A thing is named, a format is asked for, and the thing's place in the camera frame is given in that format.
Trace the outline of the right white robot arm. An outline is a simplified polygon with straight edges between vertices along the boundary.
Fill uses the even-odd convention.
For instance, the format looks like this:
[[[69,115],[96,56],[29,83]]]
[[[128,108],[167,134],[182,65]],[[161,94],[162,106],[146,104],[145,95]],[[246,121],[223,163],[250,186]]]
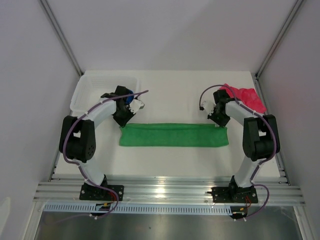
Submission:
[[[272,114],[258,113],[238,98],[231,98],[224,89],[214,92],[213,97],[214,101],[200,104],[207,118],[221,128],[234,119],[243,128],[244,158],[239,170],[231,177],[228,189],[229,198],[239,202],[246,197],[246,189],[254,186],[260,168],[280,151],[277,120]]]

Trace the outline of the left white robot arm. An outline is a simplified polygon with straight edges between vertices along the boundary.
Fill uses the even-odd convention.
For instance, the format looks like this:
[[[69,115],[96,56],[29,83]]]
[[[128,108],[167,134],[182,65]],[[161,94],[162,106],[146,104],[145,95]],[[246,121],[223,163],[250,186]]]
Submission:
[[[119,127],[125,127],[145,106],[139,95],[118,85],[114,92],[101,95],[98,102],[81,116],[68,115],[63,119],[59,151],[66,163],[78,167],[85,184],[92,186],[90,192],[97,200],[105,199],[109,188],[103,184],[106,176],[95,159],[96,128],[108,118],[113,118]]]

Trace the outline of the blue towel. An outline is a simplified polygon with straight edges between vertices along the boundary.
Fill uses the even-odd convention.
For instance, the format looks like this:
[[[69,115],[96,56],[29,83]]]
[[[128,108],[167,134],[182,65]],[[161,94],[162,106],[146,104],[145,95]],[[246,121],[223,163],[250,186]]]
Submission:
[[[126,98],[125,104],[129,105],[134,99],[134,92],[131,89],[127,89],[127,94],[130,95]]]

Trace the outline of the green towel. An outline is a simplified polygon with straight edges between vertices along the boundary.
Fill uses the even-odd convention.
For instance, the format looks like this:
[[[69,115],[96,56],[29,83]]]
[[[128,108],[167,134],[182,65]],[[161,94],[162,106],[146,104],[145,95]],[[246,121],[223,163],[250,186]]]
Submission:
[[[122,147],[220,148],[229,145],[227,128],[203,123],[130,123],[121,128]]]

